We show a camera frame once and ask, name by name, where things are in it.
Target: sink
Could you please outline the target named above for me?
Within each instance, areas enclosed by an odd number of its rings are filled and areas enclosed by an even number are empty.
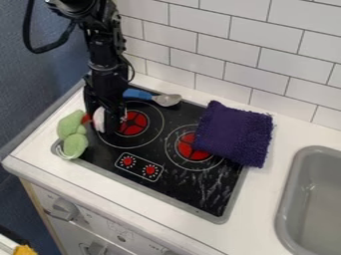
[[[275,219],[282,244],[297,255],[341,255],[341,151],[299,150]]]

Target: metal spoon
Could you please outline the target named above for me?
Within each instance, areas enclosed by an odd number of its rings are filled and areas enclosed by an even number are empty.
[[[149,92],[135,90],[135,89],[127,89],[124,92],[124,98],[154,101],[160,106],[165,107],[165,108],[177,105],[182,99],[181,95],[178,95],[178,94],[174,94],[174,95],[163,94],[159,96],[153,96]]]

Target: stovetop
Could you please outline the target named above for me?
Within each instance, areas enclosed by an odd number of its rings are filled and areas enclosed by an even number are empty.
[[[128,101],[114,135],[87,126],[89,147],[75,160],[214,223],[227,220],[244,179],[238,163],[191,148],[204,108]]]

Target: purple towel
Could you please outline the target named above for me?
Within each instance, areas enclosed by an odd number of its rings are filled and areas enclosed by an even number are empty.
[[[261,168],[272,130],[269,115],[231,109],[211,101],[200,120],[192,147]]]

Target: white countertop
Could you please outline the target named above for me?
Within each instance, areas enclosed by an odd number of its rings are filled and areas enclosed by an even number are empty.
[[[137,75],[134,84],[180,93],[201,105],[217,100],[229,107],[267,113],[144,75]],[[87,202],[188,254],[290,254],[276,236],[274,218],[291,160],[300,148],[309,145],[341,150],[340,131],[273,114],[276,128],[264,168],[249,170],[229,220],[216,225],[52,154],[58,120],[83,108],[82,93],[78,92],[15,149],[4,165],[21,177]]]

